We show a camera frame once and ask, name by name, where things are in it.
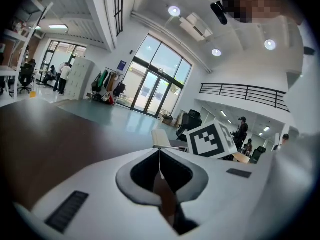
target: black railing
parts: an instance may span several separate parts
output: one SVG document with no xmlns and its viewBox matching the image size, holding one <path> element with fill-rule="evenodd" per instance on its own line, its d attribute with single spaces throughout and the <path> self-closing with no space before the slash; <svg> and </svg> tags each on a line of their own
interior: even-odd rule
<svg viewBox="0 0 320 240">
<path fill-rule="evenodd" d="M 115 27 L 116 27 L 116 36 L 124 31 L 124 0 L 114 0 L 114 19 L 115 19 Z"/>
<path fill-rule="evenodd" d="M 244 84 L 202 83 L 200 93 L 258 102 L 289 112 L 284 102 L 286 92 L 280 90 Z"/>
</svg>

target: chair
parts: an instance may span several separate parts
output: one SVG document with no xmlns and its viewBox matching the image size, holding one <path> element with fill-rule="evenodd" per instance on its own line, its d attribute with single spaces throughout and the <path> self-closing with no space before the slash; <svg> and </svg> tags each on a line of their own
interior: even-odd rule
<svg viewBox="0 0 320 240">
<path fill-rule="evenodd" d="M 25 64 L 23 67 L 21 67 L 19 81 L 22 87 L 18 88 L 18 90 L 20 90 L 20 94 L 23 90 L 27 90 L 28 93 L 30 93 L 30 91 L 32 90 L 28 86 L 32 82 L 32 75 L 34 73 L 34 70 L 35 70 L 35 65 L 31 65 L 31 64 Z"/>
<path fill-rule="evenodd" d="M 178 136 L 178 140 L 182 142 L 187 142 L 187 137 L 184 135 L 184 131 L 191 131 L 199 126 L 201 126 L 201 115 L 199 112 L 195 110 L 190 110 L 189 113 L 185 113 L 182 117 L 182 123 L 178 130 L 176 131 L 176 135 Z"/>
<path fill-rule="evenodd" d="M 250 163 L 256 164 L 259 161 L 261 155 L 265 152 L 266 152 L 266 148 L 264 148 L 262 146 L 255 149 L 252 154 L 252 157 L 250 158 Z"/>
</svg>

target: ceiling lamp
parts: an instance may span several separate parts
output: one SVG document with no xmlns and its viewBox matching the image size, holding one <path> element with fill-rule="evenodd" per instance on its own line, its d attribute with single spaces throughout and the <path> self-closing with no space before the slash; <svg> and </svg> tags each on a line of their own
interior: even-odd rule
<svg viewBox="0 0 320 240">
<path fill-rule="evenodd" d="M 173 17 L 178 17 L 180 15 L 180 9 L 176 6 L 171 6 L 169 8 L 169 13 Z"/>
<path fill-rule="evenodd" d="M 276 43 L 275 41 L 269 39 L 267 41 L 264 42 L 264 46 L 265 48 L 267 48 L 268 50 L 274 50 L 276 48 Z"/>
<path fill-rule="evenodd" d="M 66 25 L 49 25 L 50 29 L 67 29 Z"/>
<path fill-rule="evenodd" d="M 213 54 L 213 56 L 220 57 L 221 51 L 219 49 L 213 49 L 212 54 Z"/>
</svg>

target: blue sign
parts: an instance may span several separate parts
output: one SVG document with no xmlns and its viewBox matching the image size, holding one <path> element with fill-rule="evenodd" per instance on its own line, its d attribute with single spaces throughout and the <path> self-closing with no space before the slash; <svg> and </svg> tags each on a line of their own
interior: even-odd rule
<svg viewBox="0 0 320 240">
<path fill-rule="evenodd" d="M 126 64 L 126 62 L 121 60 L 117 69 L 123 71 L 125 69 Z"/>
</svg>

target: white cabinet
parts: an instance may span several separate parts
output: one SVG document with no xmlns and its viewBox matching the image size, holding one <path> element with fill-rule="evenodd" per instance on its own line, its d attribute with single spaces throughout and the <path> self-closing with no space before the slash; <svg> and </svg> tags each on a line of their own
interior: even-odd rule
<svg viewBox="0 0 320 240">
<path fill-rule="evenodd" d="M 85 94 L 89 77 L 95 64 L 85 58 L 75 58 L 65 86 L 64 95 L 70 100 L 80 100 Z"/>
</svg>

